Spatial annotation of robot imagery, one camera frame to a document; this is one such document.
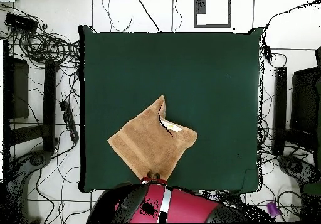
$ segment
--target white floor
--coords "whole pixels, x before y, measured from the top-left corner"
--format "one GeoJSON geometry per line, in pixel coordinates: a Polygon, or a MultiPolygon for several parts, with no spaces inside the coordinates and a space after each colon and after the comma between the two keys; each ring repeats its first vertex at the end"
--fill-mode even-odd
{"type": "MultiPolygon", "coordinates": [[[[182,18],[175,10],[173,14],[173,30],[176,29],[176,32],[222,31],[219,28],[202,28],[201,30],[194,28],[193,1],[194,0],[177,0],[176,2],[176,0],[174,0],[174,4],[177,4],[176,9],[181,14],[182,18]]],[[[273,15],[301,4],[307,4],[310,1],[313,0],[232,0],[231,28],[225,29],[224,31],[233,31],[234,28],[234,32],[247,33],[252,26],[264,27],[273,15]]],[[[147,10],[150,11],[150,14],[158,24],[159,28],[162,31],[170,32],[172,0],[142,0],[142,2],[146,6],[147,10]]],[[[17,0],[14,4],[15,8],[41,18],[43,22],[48,25],[48,29],[46,30],[47,32],[59,33],[68,37],[71,42],[79,40],[78,26],[80,24],[92,25],[97,32],[110,31],[110,21],[103,5],[108,8],[108,0],[17,0]]],[[[142,9],[138,0],[110,0],[109,5],[110,17],[113,20],[113,25],[117,29],[125,29],[130,23],[130,20],[132,20],[132,23],[127,30],[128,32],[157,31],[152,21],[142,9]]],[[[294,10],[281,16],[276,16],[270,23],[270,27],[268,28],[266,35],[266,42],[271,48],[297,49],[273,50],[273,52],[282,53],[287,57],[286,66],[288,67],[288,88],[291,88],[291,78],[295,70],[315,67],[317,65],[314,52],[311,49],[316,49],[321,46],[320,14],[320,8],[310,6],[300,10],[294,10]]],[[[0,11],[0,30],[5,30],[6,28],[3,25],[4,18],[5,13],[0,11]]],[[[284,61],[285,60],[282,56],[277,55],[276,61],[273,65],[283,65],[284,61]]],[[[68,69],[66,72],[71,74],[73,70],[68,69]]],[[[57,74],[57,82],[60,81],[62,74],[63,73],[60,70],[57,74]]],[[[265,62],[264,86],[266,92],[264,92],[263,100],[267,99],[269,97],[268,95],[272,96],[274,94],[274,74],[275,69],[265,62]]],[[[43,86],[37,84],[43,83],[43,71],[30,68],[29,77],[29,89],[38,88],[39,91],[43,93],[43,86]]],[[[75,89],[77,89],[79,93],[78,83],[76,83],[75,89]]],[[[56,89],[56,98],[61,100],[64,97],[64,93],[69,93],[69,91],[70,86],[68,83],[68,77],[65,75],[56,89]]],[[[289,90],[288,104],[291,102],[291,94],[291,90],[289,90]]],[[[266,120],[269,127],[272,127],[273,99],[270,100],[263,104],[263,114],[268,114],[266,120]],[[268,114],[270,100],[272,100],[272,105],[270,113],[268,114]]],[[[77,104],[76,99],[71,99],[71,102],[74,107],[73,113],[78,115],[79,105],[77,104]]],[[[29,104],[33,108],[36,117],[41,122],[43,111],[42,96],[37,90],[29,92],[29,104]]],[[[290,109],[288,109],[287,112],[287,120],[289,120],[289,118],[290,109]]],[[[34,117],[31,114],[27,119],[16,119],[16,122],[33,123],[34,117]]],[[[79,116],[75,117],[75,122],[77,124],[79,123],[79,116]]],[[[56,123],[62,124],[56,126],[56,136],[58,137],[66,129],[63,125],[62,113],[59,105],[56,107],[56,123]]],[[[16,128],[23,126],[25,125],[16,124],[16,128]]],[[[41,139],[37,139],[17,145],[15,149],[11,149],[11,154],[13,155],[15,153],[16,156],[21,156],[40,142],[41,139]]],[[[69,149],[71,145],[72,142],[70,140],[69,133],[62,133],[60,137],[59,151],[63,152],[69,149]]],[[[55,208],[48,219],[48,222],[53,221],[53,223],[61,223],[59,217],[57,218],[58,207],[61,204],[61,200],[63,200],[64,204],[63,219],[66,220],[67,216],[71,213],[89,210],[91,205],[94,205],[95,200],[97,200],[102,193],[102,191],[95,191],[92,194],[79,192],[77,187],[77,182],[80,177],[79,168],[72,169],[66,175],[66,179],[74,183],[63,183],[63,178],[56,169],[57,162],[60,163],[62,160],[63,163],[60,165],[60,171],[63,176],[66,175],[70,168],[79,167],[80,143],[76,148],[70,151],[67,156],[65,154],[58,157],[58,159],[52,160],[52,162],[43,169],[39,190],[49,199],[56,200],[54,201],[55,208]]],[[[286,190],[292,190],[299,193],[298,185],[295,180],[282,173],[279,167],[273,163],[266,163],[263,165],[263,174],[266,174],[263,176],[264,184],[269,187],[275,195],[286,190]]],[[[40,216],[44,221],[51,211],[52,204],[44,200],[34,189],[38,178],[39,171],[33,174],[29,183],[29,212],[31,216],[40,216]]],[[[247,203],[260,203],[259,205],[261,205],[263,209],[266,209],[264,205],[267,204],[267,201],[262,201],[273,199],[273,194],[267,187],[262,186],[262,189],[259,192],[247,194],[247,203]]],[[[280,203],[283,206],[290,206],[291,204],[300,206],[300,200],[293,194],[283,195],[280,198],[280,203]]],[[[85,223],[88,214],[89,211],[78,215],[72,215],[68,218],[66,223],[85,223]]],[[[297,220],[297,217],[291,213],[285,218],[287,221],[297,220]]]]}

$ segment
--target brown cloth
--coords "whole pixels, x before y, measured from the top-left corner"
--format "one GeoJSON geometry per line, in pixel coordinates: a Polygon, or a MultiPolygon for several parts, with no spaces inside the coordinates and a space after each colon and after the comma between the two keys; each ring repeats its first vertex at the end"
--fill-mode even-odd
{"type": "Polygon", "coordinates": [[[162,95],[109,138],[108,143],[139,179],[152,171],[167,180],[185,149],[196,139],[195,131],[165,120],[162,95]]]}

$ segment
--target green tabletop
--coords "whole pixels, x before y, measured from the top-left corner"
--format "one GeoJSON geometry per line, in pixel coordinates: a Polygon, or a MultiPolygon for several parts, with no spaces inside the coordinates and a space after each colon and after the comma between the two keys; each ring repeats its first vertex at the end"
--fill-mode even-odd
{"type": "Polygon", "coordinates": [[[262,32],[93,33],[84,26],[84,191],[139,183],[107,139],[161,95],[166,119],[198,134],[169,186],[257,190],[262,32]]]}

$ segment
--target black cable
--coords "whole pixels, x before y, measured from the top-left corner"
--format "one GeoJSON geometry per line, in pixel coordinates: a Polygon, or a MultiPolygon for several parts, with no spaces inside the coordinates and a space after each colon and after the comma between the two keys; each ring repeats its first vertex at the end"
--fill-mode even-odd
{"type": "MultiPolygon", "coordinates": [[[[78,167],[78,166],[75,166],[75,167],[70,168],[70,169],[67,171],[65,177],[63,177],[63,184],[65,183],[65,181],[68,181],[68,180],[66,180],[66,177],[67,177],[68,173],[69,173],[72,169],[75,169],[75,168],[79,168],[79,169],[80,169],[80,167],[78,167]]],[[[63,184],[62,184],[62,186],[61,186],[61,200],[63,200],[63,184]]],[[[60,220],[61,220],[61,223],[66,224],[66,221],[63,221],[63,216],[62,216],[62,215],[60,216],[60,220]]]]}
{"type": "Polygon", "coordinates": [[[90,208],[89,208],[88,210],[83,211],[83,212],[75,212],[75,213],[69,214],[69,215],[67,216],[66,220],[63,222],[63,224],[66,224],[66,222],[67,222],[67,220],[69,219],[70,216],[83,214],[83,213],[86,213],[86,212],[88,212],[88,211],[90,211],[90,208]]]}
{"type": "Polygon", "coordinates": [[[55,204],[54,204],[49,198],[47,198],[46,196],[44,196],[43,194],[41,194],[40,191],[39,191],[39,189],[38,189],[38,183],[39,183],[39,181],[40,181],[41,175],[42,175],[42,169],[40,169],[40,175],[39,175],[39,178],[38,178],[38,180],[37,180],[37,182],[36,182],[37,192],[38,192],[38,194],[39,194],[42,198],[48,200],[48,201],[53,205],[53,208],[51,209],[50,213],[48,214],[48,216],[46,217],[45,221],[43,222],[43,224],[46,224],[48,218],[50,217],[50,215],[52,214],[53,210],[55,209],[55,204]]]}
{"type": "Polygon", "coordinates": [[[296,212],[292,212],[292,211],[290,211],[289,209],[285,208],[284,206],[280,206],[280,198],[281,198],[282,195],[284,195],[284,194],[286,194],[286,193],[294,194],[294,195],[296,195],[297,197],[299,197],[299,198],[301,199],[301,196],[300,196],[298,193],[294,192],[294,191],[284,191],[284,192],[282,192],[282,193],[280,193],[280,194],[278,195],[278,198],[277,198],[277,200],[276,200],[276,203],[277,203],[277,207],[278,207],[278,209],[279,209],[279,211],[280,211],[281,218],[282,218],[282,220],[283,220],[284,222],[286,222],[286,220],[284,219],[283,216],[288,216],[288,215],[284,215],[284,214],[282,213],[282,211],[281,211],[281,208],[282,208],[282,207],[287,211],[287,213],[290,212],[290,213],[294,214],[295,216],[300,217],[300,215],[297,215],[296,212]]]}
{"type": "Polygon", "coordinates": [[[160,33],[161,31],[159,30],[158,26],[156,25],[155,21],[152,19],[152,17],[150,16],[150,14],[147,12],[147,10],[146,10],[144,4],[142,3],[142,1],[141,1],[141,0],[138,0],[138,1],[139,1],[139,3],[142,5],[142,7],[143,7],[143,9],[145,10],[145,12],[147,13],[149,19],[152,20],[152,22],[153,22],[154,25],[156,26],[157,32],[160,33]]]}
{"type": "Polygon", "coordinates": [[[271,190],[271,188],[267,187],[265,183],[262,183],[262,185],[264,185],[266,188],[268,188],[270,190],[270,192],[272,193],[272,195],[274,197],[274,201],[276,201],[276,196],[275,196],[274,192],[271,190]]]}
{"type": "MultiPolygon", "coordinates": [[[[64,154],[64,153],[66,153],[66,152],[67,152],[67,155],[68,155],[68,153],[69,153],[75,146],[76,146],[76,144],[74,143],[71,148],[69,148],[68,150],[60,153],[60,154],[57,155],[57,156],[60,156],[60,155],[62,155],[62,154],[64,154]]],[[[66,155],[66,156],[63,158],[63,160],[59,163],[59,166],[60,166],[60,165],[62,164],[62,162],[66,159],[67,155],[66,155]]],[[[42,180],[42,181],[40,182],[40,184],[43,183],[44,181],[46,181],[46,180],[48,179],[48,177],[49,177],[50,175],[52,175],[53,172],[56,171],[56,170],[57,170],[57,168],[55,168],[49,175],[47,175],[47,177],[45,177],[45,179],[42,180]]],[[[36,189],[36,188],[33,188],[33,189],[27,194],[27,196],[29,196],[35,189],[36,189]]]]}
{"type": "Polygon", "coordinates": [[[110,0],[108,0],[108,9],[106,9],[106,7],[103,5],[103,0],[102,0],[102,6],[103,6],[103,8],[105,9],[105,11],[106,11],[106,13],[108,14],[108,17],[109,17],[109,21],[110,21],[110,32],[112,32],[112,27],[113,27],[115,30],[119,31],[119,32],[124,32],[124,31],[128,30],[129,27],[130,27],[130,25],[132,24],[133,15],[132,15],[132,17],[131,17],[131,19],[130,19],[130,22],[129,22],[129,24],[127,25],[127,27],[126,27],[125,29],[123,29],[123,30],[119,30],[119,29],[117,29],[117,28],[115,27],[115,25],[113,24],[112,17],[110,16],[110,13],[109,13],[109,4],[110,4],[110,0]]]}
{"type": "Polygon", "coordinates": [[[174,7],[174,9],[176,10],[176,12],[177,12],[177,13],[179,14],[179,16],[181,17],[181,22],[179,23],[179,26],[178,26],[177,28],[175,28],[174,33],[176,32],[176,30],[177,30],[178,28],[181,27],[182,22],[183,22],[183,17],[182,17],[182,15],[179,13],[179,11],[176,9],[176,4],[177,4],[177,0],[175,1],[175,7],[174,7]]]}

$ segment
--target purple cap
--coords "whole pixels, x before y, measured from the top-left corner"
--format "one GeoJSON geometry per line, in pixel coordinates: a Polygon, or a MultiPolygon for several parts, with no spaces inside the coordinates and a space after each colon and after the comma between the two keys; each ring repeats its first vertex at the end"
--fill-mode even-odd
{"type": "Polygon", "coordinates": [[[269,202],[266,206],[268,207],[268,213],[270,214],[270,216],[272,218],[274,218],[280,214],[280,211],[276,207],[275,202],[269,202]]]}

